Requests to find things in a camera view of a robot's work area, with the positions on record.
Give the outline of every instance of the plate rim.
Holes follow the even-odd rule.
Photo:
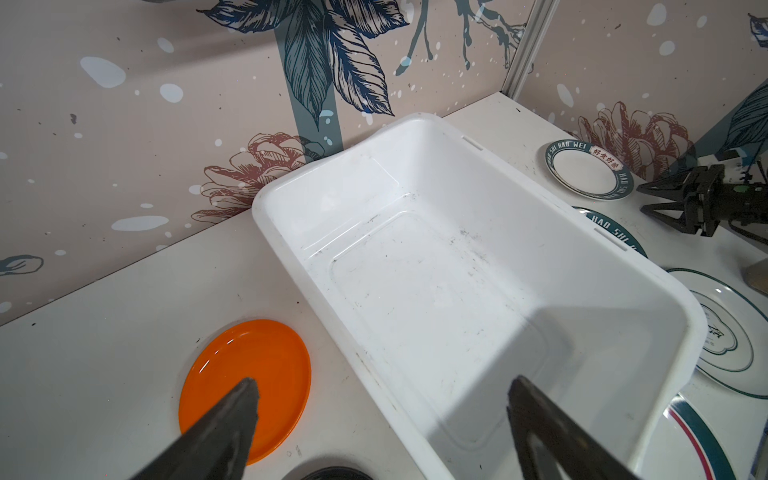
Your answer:
[[[715,278],[715,277],[713,277],[713,276],[711,276],[711,275],[707,275],[707,274],[706,274],[706,273],[704,273],[704,272],[700,272],[700,271],[698,271],[698,270],[693,270],[693,269],[690,269],[690,268],[682,268],[682,267],[677,267],[677,268],[669,268],[669,269],[667,269],[667,272],[668,272],[668,273],[672,273],[672,272],[688,272],[688,273],[695,273],[695,274],[697,274],[697,275],[705,276],[706,278],[708,278],[708,279],[710,279],[710,280],[713,280],[713,281],[715,281],[715,282],[718,282],[720,285],[723,285],[723,286],[727,286],[727,287],[728,287],[728,288],[729,288],[729,289],[730,289],[732,292],[734,292],[736,295],[740,296],[740,297],[741,297],[741,298],[742,298],[744,301],[746,301],[747,303],[749,303],[749,305],[750,305],[752,308],[754,308],[754,309],[755,309],[755,311],[757,311],[757,312],[758,312],[758,313],[759,313],[759,314],[760,314],[760,315],[763,317],[763,319],[766,321],[766,323],[768,323],[768,316],[766,316],[766,315],[765,315],[765,313],[763,313],[763,311],[762,311],[762,310],[760,310],[759,308],[757,308],[757,306],[756,306],[754,303],[750,302],[750,299],[748,299],[748,298],[746,298],[744,295],[742,295],[742,294],[741,294],[741,292],[740,292],[739,290],[736,290],[736,289],[734,289],[732,286],[728,285],[727,283],[723,282],[722,280],[718,280],[717,278]],[[696,363],[696,369],[697,369],[697,370],[699,370],[700,372],[702,372],[704,375],[706,375],[706,376],[708,376],[709,378],[711,378],[712,380],[714,380],[715,382],[717,382],[717,383],[721,384],[722,386],[726,387],[726,388],[727,388],[727,389],[729,389],[729,390],[733,390],[734,392],[737,392],[737,393],[740,393],[740,394],[742,394],[742,395],[746,395],[746,396],[752,397],[752,398],[754,398],[754,399],[768,399],[768,393],[766,393],[766,394],[764,394],[764,395],[759,395],[759,394],[756,394],[756,393],[749,393],[749,392],[744,392],[744,391],[742,391],[742,390],[739,390],[739,389],[738,389],[738,388],[736,388],[736,387],[732,387],[732,386],[730,386],[730,385],[726,384],[725,382],[723,382],[723,381],[721,381],[721,380],[719,380],[719,379],[716,379],[716,378],[715,378],[715,377],[713,377],[711,374],[709,374],[709,373],[708,373],[706,370],[704,370],[704,369],[702,369],[701,367],[699,367],[699,363],[698,363],[698,362]]]
[[[643,246],[642,246],[642,245],[640,245],[640,242],[639,242],[639,241],[637,241],[637,238],[635,238],[635,236],[632,234],[632,232],[630,232],[629,230],[627,230],[627,228],[626,228],[624,225],[622,225],[621,223],[617,222],[616,220],[614,220],[614,219],[610,218],[608,215],[606,215],[606,214],[602,214],[601,212],[598,212],[598,211],[596,211],[596,210],[592,210],[591,208],[586,208],[586,207],[578,207],[578,206],[576,206],[576,205],[574,205],[574,206],[573,206],[573,208],[575,208],[576,210],[585,210],[585,211],[587,211],[587,212],[592,212],[593,214],[597,214],[597,215],[600,215],[601,217],[605,218],[606,220],[610,220],[611,222],[615,223],[616,225],[618,225],[619,227],[621,227],[621,229],[622,229],[622,230],[623,230],[623,231],[624,231],[624,232],[625,232],[625,233],[626,233],[626,234],[627,234],[627,235],[628,235],[628,236],[629,236],[629,237],[630,237],[632,240],[634,240],[634,242],[635,242],[635,245],[637,245],[637,248],[639,249],[639,250],[636,250],[636,249],[632,249],[632,250],[634,250],[634,251],[638,252],[638,253],[639,253],[640,255],[642,255],[643,257],[645,257],[645,258],[648,258],[648,254],[645,252],[645,249],[643,248]]]
[[[576,147],[576,146],[555,147],[556,144],[559,144],[561,142],[566,142],[566,141],[567,142],[573,142],[574,144],[584,144],[584,147],[583,148],[579,148],[579,147]],[[564,150],[581,151],[581,152],[584,152],[586,154],[592,155],[595,158],[598,158],[596,155],[593,155],[590,152],[592,147],[598,147],[598,148],[601,148],[602,150],[606,151],[606,153],[608,153],[612,158],[614,158],[622,166],[621,170],[619,170],[619,171],[614,171],[613,169],[611,169],[609,167],[609,170],[611,170],[611,173],[614,175],[614,178],[616,179],[616,186],[614,187],[613,190],[611,190],[610,192],[608,192],[606,194],[594,194],[592,192],[587,192],[586,190],[579,190],[578,188],[574,187],[573,185],[571,185],[567,181],[565,181],[565,179],[560,176],[560,174],[558,173],[557,169],[554,168],[554,157],[555,157],[555,155],[559,154],[560,152],[562,152]],[[634,191],[634,178],[632,177],[632,171],[629,168],[627,168],[627,165],[624,165],[624,163],[622,161],[618,160],[611,152],[605,150],[600,145],[595,145],[595,144],[592,144],[592,143],[590,143],[588,141],[575,140],[573,138],[564,138],[562,140],[557,140],[557,141],[551,142],[547,146],[547,149],[545,151],[545,163],[547,164],[547,169],[549,169],[550,173],[552,173],[552,175],[554,175],[554,177],[561,184],[563,184],[567,189],[569,189],[569,190],[571,190],[571,191],[575,192],[576,194],[579,194],[579,195],[581,195],[583,197],[591,198],[592,200],[604,200],[604,201],[621,200],[622,198],[628,197]],[[619,175],[618,175],[619,173],[626,174],[627,178],[629,179],[629,185],[627,187],[627,191],[624,192],[624,194],[620,195],[619,197],[609,197],[610,195],[613,194],[613,192],[615,192],[619,188],[619,185],[620,185]]]
[[[723,446],[717,441],[717,437],[712,433],[707,423],[685,397],[678,393],[670,400],[667,408],[674,414],[673,420],[683,429],[688,440],[691,441],[692,439],[688,432],[685,432],[686,429],[690,430],[690,434],[699,443],[702,452],[699,453],[695,444],[694,449],[697,450],[697,456],[702,463],[701,466],[704,468],[704,473],[707,474],[707,465],[704,464],[706,461],[709,463],[709,470],[712,472],[713,480],[736,480],[736,473],[733,471],[733,466],[730,464]]]

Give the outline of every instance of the green stripe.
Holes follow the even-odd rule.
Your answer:
[[[710,461],[710,465],[712,465],[715,479],[736,480],[733,468],[731,468],[723,448],[720,447],[720,443],[715,439],[715,435],[712,434],[707,424],[699,417],[699,414],[696,413],[693,407],[679,394],[672,399],[670,407],[688,424],[690,430],[701,444],[704,454]]]

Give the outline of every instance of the orange plate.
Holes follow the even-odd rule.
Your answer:
[[[245,377],[256,380],[259,387],[250,465],[283,443],[310,396],[310,355],[288,326],[252,320],[230,328],[205,347],[181,390],[179,426],[186,432]]]

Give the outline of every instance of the black round object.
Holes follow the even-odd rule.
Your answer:
[[[312,472],[302,480],[373,480],[373,478],[354,468],[328,467]]]

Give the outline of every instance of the white plastic bin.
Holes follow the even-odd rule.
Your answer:
[[[520,374],[637,468],[706,334],[672,276],[432,115],[281,177],[253,217],[429,480],[520,475]]]

